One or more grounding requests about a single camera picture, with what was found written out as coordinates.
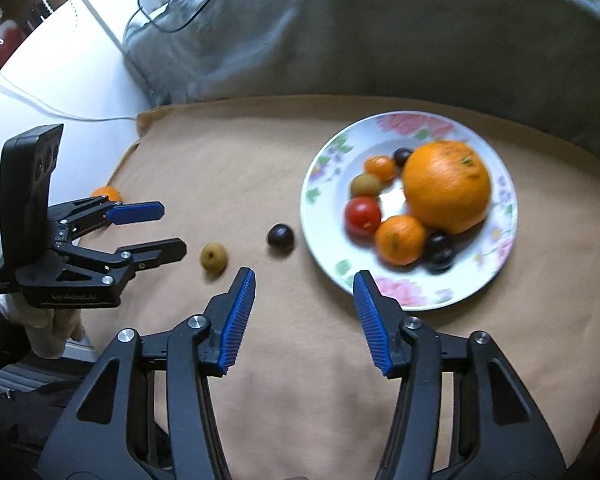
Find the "left white gloved hand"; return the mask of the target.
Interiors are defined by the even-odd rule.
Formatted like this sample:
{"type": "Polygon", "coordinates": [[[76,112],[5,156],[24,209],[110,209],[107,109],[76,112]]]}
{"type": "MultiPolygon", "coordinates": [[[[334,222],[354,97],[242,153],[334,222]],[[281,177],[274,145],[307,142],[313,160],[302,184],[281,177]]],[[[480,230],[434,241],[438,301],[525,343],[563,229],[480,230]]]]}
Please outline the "left white gloved hand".
{"type": "Polygon", "coordinates": [[[43,359],[60,358],[69,339],[80,341],[85,335],[79,309],[35,308],[21,294],[13,294],[0,295],[0,311],[24,327],[33,353],[43,359]]]}

